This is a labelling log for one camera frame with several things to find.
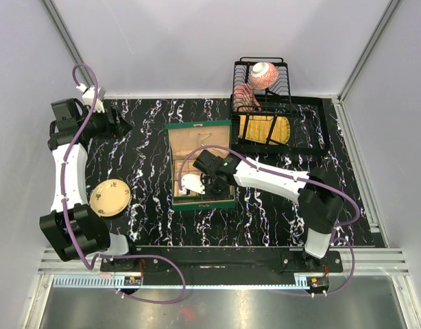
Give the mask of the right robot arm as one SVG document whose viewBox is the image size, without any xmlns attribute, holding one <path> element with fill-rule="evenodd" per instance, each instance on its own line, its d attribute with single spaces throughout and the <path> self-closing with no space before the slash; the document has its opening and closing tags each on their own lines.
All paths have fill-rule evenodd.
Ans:
<svg viewBox="0 0 421 329">
<path fill-rule="evenodd" d="M 299 216 L 307 225 L 304 251 L 295 257 L 299 269 L 319 271 L 327 263 L 333 226 L 340 214 L 344 199 L 316 184 L 324 183 L 325 172 L 316 168 L 313 172 L 289 171 L 265 164 L 249 164 L 253 159 L 243 161 L 234 155 L 225 158 L 204 150 L 194 160 L 193 166 L 200 171 L 197 179 L 200 185 L 194 191 L 210 197 L 228 193 L 231 186 L 255 188 L 272 193 L 298 206 Z"/>
</svg>

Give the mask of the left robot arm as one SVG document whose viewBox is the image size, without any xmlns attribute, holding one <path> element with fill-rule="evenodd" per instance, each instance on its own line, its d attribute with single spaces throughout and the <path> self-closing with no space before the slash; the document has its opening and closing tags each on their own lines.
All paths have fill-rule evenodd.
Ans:
<svg viewBox="0 0 421 329">
<path fill-rule="evenodd" d="M 116 106 L 104 112 L 90 112 L 75 98 L 51 105 L 54 121 L 49 126 L 48 148 L 56 168 L 53 203 L 39 226 L 49 244 L 63 261 L 91 254 L 113 255 L 124 271 L 139 264 L 139 255 L 129 248 L 122 234 L 109 232 L 100 213 L 93 210 L 86 194 L 88 146 L 94 138 L 123 138 L 132 126 Z"/>
</svg>

